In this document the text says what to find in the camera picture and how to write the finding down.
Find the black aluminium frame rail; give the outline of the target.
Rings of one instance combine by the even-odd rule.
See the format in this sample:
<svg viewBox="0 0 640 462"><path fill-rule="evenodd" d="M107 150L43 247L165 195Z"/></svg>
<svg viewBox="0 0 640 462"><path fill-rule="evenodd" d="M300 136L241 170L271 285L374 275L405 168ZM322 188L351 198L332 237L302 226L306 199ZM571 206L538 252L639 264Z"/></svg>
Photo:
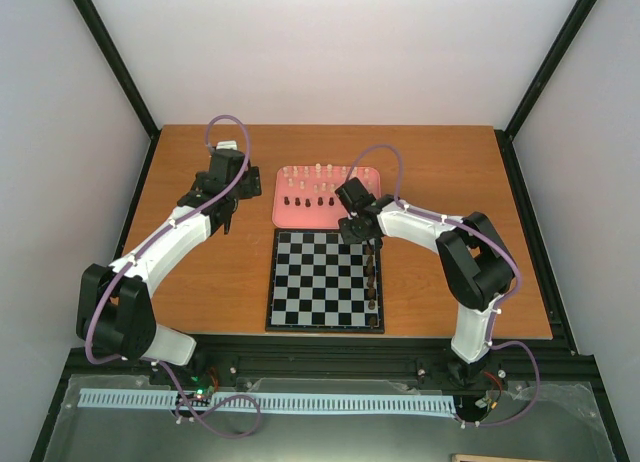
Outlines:
<svg viewBox="0 0 640 462"><path fill-rule="evenodd" d="M444 339L199 335L196 355L214 368L223 387L238 388L262 378L389 380L447 394L489 388L488 373L504 370L510 383L577 382L601 392L604 384L591 356L555 341L531 341L528 357L519 347L492 353L465 383L449 371L453 355Z"/></svg>

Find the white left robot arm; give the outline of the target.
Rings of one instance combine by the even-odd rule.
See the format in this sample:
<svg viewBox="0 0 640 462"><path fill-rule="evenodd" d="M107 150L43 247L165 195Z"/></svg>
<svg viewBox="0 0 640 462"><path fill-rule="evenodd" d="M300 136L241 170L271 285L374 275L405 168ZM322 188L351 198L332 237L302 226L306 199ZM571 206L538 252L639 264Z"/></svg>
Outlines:
<svg viewBox="0 0 640 462"><path fill-rule="evenodd" d="M153 360L172 364L186 384L201 382L208 360L195 351L193 337L160 325L152 297L164 278L194 248L217 231L228 232L243 199L261 193L258 167L236 142L211 148L209 167L196 174L169 217L142 243L107 266L90 265L82 274L76 333L91 362L95 349L106 360Z"/></svg>

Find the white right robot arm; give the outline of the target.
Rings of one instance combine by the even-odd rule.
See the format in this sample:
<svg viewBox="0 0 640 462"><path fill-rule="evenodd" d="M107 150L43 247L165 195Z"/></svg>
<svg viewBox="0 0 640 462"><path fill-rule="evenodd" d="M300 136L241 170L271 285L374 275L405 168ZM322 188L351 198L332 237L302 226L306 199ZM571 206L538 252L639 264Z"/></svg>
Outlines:
<svg viewBox="0 0 640 462"><path fill-rule="evenodd" d="M480 369L493 347L493 329L501 306L520 289L521 272L490 219L418 208L393 195L380 198L353 178L337 188L347 212L339 220L346 244L383 237L402 239L438 255L448 289L458 303L451 351L457 361L449 372L459 382Z"/></svg>

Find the pink plastic tray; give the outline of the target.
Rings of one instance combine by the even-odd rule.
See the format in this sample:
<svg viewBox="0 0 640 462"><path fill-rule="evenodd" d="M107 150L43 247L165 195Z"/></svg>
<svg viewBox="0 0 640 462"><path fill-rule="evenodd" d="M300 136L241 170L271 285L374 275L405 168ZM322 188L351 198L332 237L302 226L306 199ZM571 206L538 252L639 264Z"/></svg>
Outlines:
<svg viewBox="0 0 640 462"><path fill-rule="evenodd" d="M376 197L381 195L381 177L379 172L368 166L356 166L349 171L348 166L333 165L333 177L326 177L326 165L322 165L322 177L316 178L315 165L288 165L290 177L285 178L282 168L276 173L275 191L272 209L272 222L277 228L282 229L337 229L338 221L348 215L336 195L336 189L346 181L347 174L351 178L358 178L365 188ZM299 177L293 178L293 167L297 166ZM310 177L304 177L304 166L310 167ZM288 179L294 180L294 187L288 187ZM306 182L306 189L301 191L300 181ZM291 204L285 206L284 197L289 197ZM294 205L294 199L301 200L301 206ZM324 199L322 207L317 206L317 198ZM335 205L329 206L329 198L335 199ZM306 208L305 199L310 199L312 206Z"/></svg>

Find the black and white chessboard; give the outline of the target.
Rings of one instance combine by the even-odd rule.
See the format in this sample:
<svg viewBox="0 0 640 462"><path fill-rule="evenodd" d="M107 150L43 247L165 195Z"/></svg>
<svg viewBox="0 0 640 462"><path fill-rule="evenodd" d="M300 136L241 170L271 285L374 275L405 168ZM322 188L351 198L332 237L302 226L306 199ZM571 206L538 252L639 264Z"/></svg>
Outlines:
<svg viewBox="0 0 640 462"><path fill-rule="evenodd" d="M367 297L365 247L374 248L376 297ZM376 309L369 310L370 300ZM371 328L369 319L378 319ZM331 230L276 229L266 308L268 332L385 332L380 244L348 245Z"/></svg>

